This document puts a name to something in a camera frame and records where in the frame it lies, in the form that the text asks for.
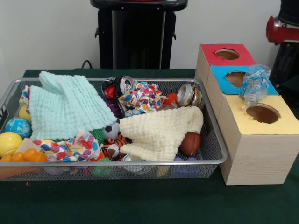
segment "stacked wooden boxes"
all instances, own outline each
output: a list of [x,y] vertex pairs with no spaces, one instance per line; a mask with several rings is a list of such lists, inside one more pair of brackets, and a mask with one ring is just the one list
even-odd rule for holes
[[238,96],[244,73],[254,65],[241,44],[202,44],[195,78],[204,83],[228,160],[227,185],[282,184],[299,151],[299,122],[270,85],[269,96],[247,107]]

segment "green tablecloth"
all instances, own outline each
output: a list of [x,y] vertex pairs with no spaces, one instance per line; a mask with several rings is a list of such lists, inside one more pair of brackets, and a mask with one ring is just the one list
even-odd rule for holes
[[[37,77],[28,70],[24,77]],[[193,78],[194,70],[50,70],[87,77]],[[1,223],[298,224],[299,159],[284,185],[209,179],[0,182]]]

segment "yellow ball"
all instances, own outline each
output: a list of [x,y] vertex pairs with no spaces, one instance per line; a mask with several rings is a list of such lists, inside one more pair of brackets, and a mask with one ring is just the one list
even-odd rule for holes
[[31,116],[29,113],[27,113],[26,111],[27,109],[27,105],[25,104],[24,106],[21,107],[20,112],[19,112],[19,117],[20,118],[24,118],[27,121],[29,121],[29,123],[31,123]]
[[22,141],[22,137],[14,132],[0,134],[0,157],[14,154]]

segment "blue paper top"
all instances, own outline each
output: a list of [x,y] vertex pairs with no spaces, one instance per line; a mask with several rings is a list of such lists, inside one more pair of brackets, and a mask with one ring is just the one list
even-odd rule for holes
[[[249,66],[211,66],[211,70],[213,71],[221,91],[227,95],[238,95],[240,87],[233,86],[226,78],[226,75],[233,71],[246,72],[248,68]],[[270,81],[268,95],[278,95]]]

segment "plastic water bottle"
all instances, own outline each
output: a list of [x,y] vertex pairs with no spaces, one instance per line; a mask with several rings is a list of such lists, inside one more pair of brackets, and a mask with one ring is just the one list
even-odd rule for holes
[[251,66],[246,72],[239,95],[248,106],[255,106],[268,96],[270,73],[271,69],[261,64]]

